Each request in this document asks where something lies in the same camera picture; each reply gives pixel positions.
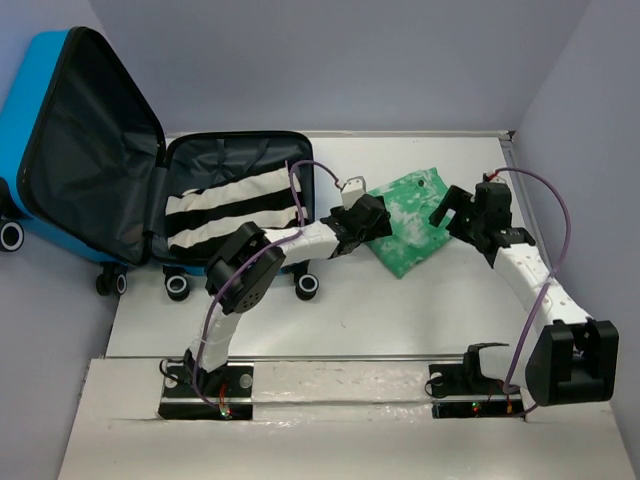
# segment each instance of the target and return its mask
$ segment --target black wheel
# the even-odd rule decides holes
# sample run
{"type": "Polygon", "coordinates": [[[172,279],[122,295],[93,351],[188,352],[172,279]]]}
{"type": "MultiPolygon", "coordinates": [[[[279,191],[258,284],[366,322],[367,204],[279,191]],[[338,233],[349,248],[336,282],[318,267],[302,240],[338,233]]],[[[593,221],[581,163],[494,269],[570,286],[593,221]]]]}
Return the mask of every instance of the black wheel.
{"type": "Polygon", "coordinates": [[[101,295],[103,297],[106,297],[111,293],[104,274],[100,274],[96,278],[96,292],[98,292],[98,295],[101,295]]]}
{"type": "Polygon", "coordinates": [[[181,302],[189,296],[189,282],[181,273],[167,274],[164,277],[164,288],[174,302],[181,302]]]}
{"type": "Polygon", "coordinates": [[[23,243],[22,226],[13,220],[0,220],[0,252],[15,252],[23,243]]]}
{"type": "Polygon", "coordinates": [[[311,300],[318,293],[320,284],[315,275],[306,273],[296,279],[296,295],[300,300],[311,300]]]}
{"type": "Polygon", "coordinates": [[[127,276],[124,273],[119,273],[114,277],[111,282],[111,292],[117,296],[124,295],[127,291],[127,276]]]}

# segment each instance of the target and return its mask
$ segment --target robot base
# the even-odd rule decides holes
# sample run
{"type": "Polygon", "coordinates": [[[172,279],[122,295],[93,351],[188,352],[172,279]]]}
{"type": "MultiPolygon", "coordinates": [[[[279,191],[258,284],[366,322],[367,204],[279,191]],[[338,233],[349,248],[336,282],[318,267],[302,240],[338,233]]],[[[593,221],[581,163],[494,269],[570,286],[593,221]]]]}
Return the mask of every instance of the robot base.
{"type": "Polygon", "coordinates": [[[165,420],[251,420],[253,365],[232,364],[212,372],[212,381],[201,388],[205,404],[191,386],[191,372],[179,362],[167,362],[158,415],[165,420]]]}

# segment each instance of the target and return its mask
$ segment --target suitcase wheel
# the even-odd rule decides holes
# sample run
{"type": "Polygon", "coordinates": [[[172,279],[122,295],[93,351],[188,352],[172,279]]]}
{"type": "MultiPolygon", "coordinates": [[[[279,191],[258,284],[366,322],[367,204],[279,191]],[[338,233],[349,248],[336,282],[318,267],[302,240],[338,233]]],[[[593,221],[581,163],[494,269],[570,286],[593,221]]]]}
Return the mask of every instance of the suitcase wheel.
{"type": "Polygon", "coordinates": [[[102,273],[96,278],[96,291],[99,295],[124,295],[127,291],[127,270],[119,264],[103,265],[102,273]]]}
{"type": "Polygon", "coordinates": [[[320,283],[315,275],[305,273],[304,275],[298,276],[298,278],[294,276],[294,280],[296,283],[296,295],[300,300],[311,300],[316,296],[316,293],[318,293],[320,283]]]}
{"type": "Polygon", "coordinates": [[[22,226],[13,220],[0,220],[0,252],[15,252],[23,243],[22,226]]]}
{"type": "Polygon", "coordinates": [[[184,270],[181,268],[164,268],[164,288],[174,302],[182,302],[189,296],[190,288],[184,270]]]}

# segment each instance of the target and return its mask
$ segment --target cable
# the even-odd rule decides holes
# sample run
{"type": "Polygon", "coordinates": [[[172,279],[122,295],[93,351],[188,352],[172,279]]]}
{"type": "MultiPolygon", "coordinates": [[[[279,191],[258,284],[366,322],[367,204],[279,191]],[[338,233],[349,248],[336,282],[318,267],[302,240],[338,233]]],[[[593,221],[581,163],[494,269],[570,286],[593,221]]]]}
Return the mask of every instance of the cable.
{"type": "MultiPolygon", "coordinates": [[[[316,167],[322,168],[329,175],[331,175],[331,177],[334,180],[334,184],[336,188],[340,188],[340,180],[338,179],[336,174],[333,173],[328,167],[314,160],[300,160],[291,166],[291,170],[289,171],[289,182],[291,184],[291,192],[293,193],[293,199],[296,202],[296,207],[298,209],[298,222],[300,227],[303,227],[304,216],[302,214],[302,205],[300,203],[300,199],[298,198],[298,192],[296,192],[295,184],[293,181],[294,171],[297,170],[301,165],[314,165],[316,167]]],[[[200,400],[202,400],[206,405],[209,405],[212,408],[219,408],[219,405],[216,405],[215,403],[209,401],[207,397],[200,391],[200,387],[198,387],[198,365],[200,365],[200,362],[202,361],[202,355],[204,354],[204,345],[206,343],[207,335],[209,333],[209,324],[211,323],[211,317],[213,316],[213,312],[216,308],[216,305],[218,305],[218,299],[224,297],[224,295],[227,293],[227,290],[240,277],[240,275],[242,275],[244,271],[247,270],[254,262],[256,262],[267,250],[269,250],[270,248],[276,248],[282,245],[283,243],[294,240],[298,238],[300,235],[302,235],[302,230],[298,230],[296,233],[288,237],[284,237],[274,242],[271,242],[265,247],[263,247],[262,249],[260,249],[258,252],[252,255],[251,258],[249,258],[249,260],[247,260],[244,264],[242,264],[240,268],[238,268],[238,270],[236,270],[233,273],[233,275],[231,275],[231,277],[229,277],[229,279],[224,283],[224,285],[222,285],[217,295],[213,297],[213,300],[209,305],[209,310],[207,311],[207,316],[204,321],[204,326],[202,328],[200,344],[198,346],[198,352],[196,354],[195,362],[193,363],[193,371],[191,375],[191,387],[193,388],[193,391],[198,396],[198,398],[200,398],[200,400]]]]}
{"type": "MultiPolygon", "coordinates": [[[[509,365],[509,370],[507,371],[507,376],[504,379],[502,390],[504,391],[505,394],[509,394],[509,393],[514,393],[515,390],[518,388],[517,386],[514,387],[513,385],[511,385],[511,379],[513,378],[513,374],[516,370],[516,365],[518,364],[518,360],[520,359],[520,354],[522,353],[522,349],[527,339],[529,330],[531,330],[533,321],[535,320],[536,315],[540,311],[540,308],[542,306],[542,301],[544,300],[544,297],[547,294],[547,291],[549,290],[550,281],[556,276],[556,274],[558,273],[558,271],[560,270],[560,267],[564,262],[565,257],[567,256],[567,251],[569,250],[569,244],[571,242],[571,217],[569,215],[569,208],[567,207],[566,202],[562,198],[562,195],[560,195],[560,192],[558,192],[556,187],[554,187],[553,184],[549,182],[546,178],[538,175],[537,173],[534,173],[530,170],[526,170],[523,168],[501,167],[496,169],[492,175],[489,175],[488,177],[489,180],[492,180],[501,172],[514,172],[522,175],[527,175],[544,184],[551,191],[551,193],[553,193],[553,195],[556,197],[556,200],[558,200],[558,203],[560,204],[560,208],[562,209],[562,214],[564,215],[564,221],[565,221],[565,236],[564,236],[564,242],[562,244],[562,250],[560,250],[560,255],[558,255],[558,259],[556,260],[555,265],[551,267],[549,271],[549,275],[547,275],[547,279],[545,280],[544,285],[540,289],[540,292],[538,293],[538,296],[536,297],[536,300],[533,303],[533,307],[529,312],[527,321],[524,324],[522,333],[520,334],[520,338],[518,339],[518,343],[516,344],[516,348],[513,353],[513,359],[511,360],[511,365],[509,365]]],[[[516,414],[516,415],[524,416],[527,413],[530,413],[533,410],[535,410],[537,406],[538,405],[534,403],[531,407],[526,409],[524,412],[521,412],[520,414],[516,414]]]]}
{"type": "Polygon", "coordinates": [[[164,368],[164,362],[169,361],[169,358],[163,358],[162,360],[160,360],[160,363],[158,364],[158,370],[160,370],[160,373],[162,374],[162,376],[164,378],[168,378],[170,380],[173,380],[176,383],[182,383],[184,384],[185,382],[183,380],[180,380],[178,377],[176,377],[175,375],[167,372],[167,370],[164,368]]]}
{"type": "Polygon", "coordinates": [[[298,218],[300,219],[299,220],[300,226],[304,227],[304,216],[302,215],[302,204],[300,203],[300,198],[298,198],[298,192],[296,192],[296,187],[295,187],[295,184],[293,183],[293,175],[295,171],[298,170],[302,165],[313,165],[313,166],[322,168],[325,172],[331,175],[331,178],[333,178],[333,184],[338,190],[341,190],[342,186],[340,184],[340,179],[338,178],[338,176],[335,173],[333,173],[333,171],[329,167],[321,164],[320,162],[316,162],[315,160],[299,160],[293,165],[291,165],[291,169],[289,170],[289,184],[291,185],[291,192],[293,193],[293,199],[295,200],[296,207],[298,208],[298,218]]]}
{"type": "Polygon", "coordinates": [[[193,372],[191,375],[191,380],[192,380],[191,387],[193,388],[193,391],[198,396],[198,398],[200,398],[200,400],[202,400],[204,403],[206,403],[210,407],[218,408],[218,405],[216,405],[213,402],[210,402],[200,391],[200,387],[198,387],[198,365],[200,365],[200,362],[202,361],[202,355],[204,354],[204,345],[205,345],[207,335],[209,333],[209,324],[211,323],[211,317],[213,316],[213,312],[216,308],[216,305],[218,305],[218,299],[224,297],[229,287],[240,277],[240,275],[244,273],[245,270],[247,270],[255,261],[257,261],[267,250],[269,250],[270,248],[276,248],[282,245],[283,243],[294,240],[298,238],[300,235],[302,235],[302,230],[298,230],[293,235],[276,240],[272,243],[269,243],[265,247],[261,248],[251,258],[249,258],[249,260],[247,260],[244,264],[242,264],[240,268],[238,268],[238,270],[236,270],[234,274],[231,275],[231,277],[229,277],[229,279],[224,283],[224,285],[222,285],[222,287],[218,291],[218,294],[213,297],[213,300],[209,305],[209,310],[207,311],[207,317],[204,321],[204,327],[202,328],[200,345],[198,346],[198,353],[196,354],[196,359],[195,359],[195,362],[193,363],[193,372]]]}

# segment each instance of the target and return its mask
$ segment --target screw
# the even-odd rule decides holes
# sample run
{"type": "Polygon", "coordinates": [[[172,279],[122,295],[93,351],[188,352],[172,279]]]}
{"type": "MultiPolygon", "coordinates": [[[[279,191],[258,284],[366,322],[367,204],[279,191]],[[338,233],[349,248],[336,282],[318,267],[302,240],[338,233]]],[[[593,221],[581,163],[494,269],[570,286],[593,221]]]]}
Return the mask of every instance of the screw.
{"type": "Polygon", "coordinates": [[[444,382],[444,378],[442,378],[442,373],[440,372],[433,372],[431,374],[431,377],[429,377],[429,380],[432,380],[431,384],[432,385],[442,385],[442,383],[444,382]]]}
{"type": "Polygon", "coordinates": [[[240,386],[242,388],[251,388],[251,385],[253,385],[253,377],[251,375],[245,373],[240,377],[240,386]]]}

